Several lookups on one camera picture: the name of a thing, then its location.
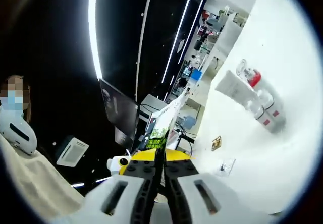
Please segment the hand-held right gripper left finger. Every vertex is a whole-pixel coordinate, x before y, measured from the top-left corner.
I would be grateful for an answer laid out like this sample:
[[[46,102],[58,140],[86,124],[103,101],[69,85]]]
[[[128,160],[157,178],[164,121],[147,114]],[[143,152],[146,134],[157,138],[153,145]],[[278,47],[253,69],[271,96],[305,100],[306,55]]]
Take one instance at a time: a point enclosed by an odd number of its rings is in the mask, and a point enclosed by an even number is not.
[[[52,223],[161,223],[155,204],[157,150],[134,155],[123,175],[113,175],[90,191],[81,208]]]

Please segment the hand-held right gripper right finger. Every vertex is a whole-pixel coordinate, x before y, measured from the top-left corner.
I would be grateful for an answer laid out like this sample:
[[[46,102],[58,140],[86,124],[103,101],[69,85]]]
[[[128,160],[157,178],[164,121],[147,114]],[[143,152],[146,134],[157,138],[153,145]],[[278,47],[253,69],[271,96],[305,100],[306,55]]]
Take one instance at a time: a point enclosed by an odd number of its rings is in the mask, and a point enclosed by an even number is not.
[[[164,177],[173,223],[272,223],[273,217],[246,206],[212,174],[201,174],[189,157],[166,150]]]

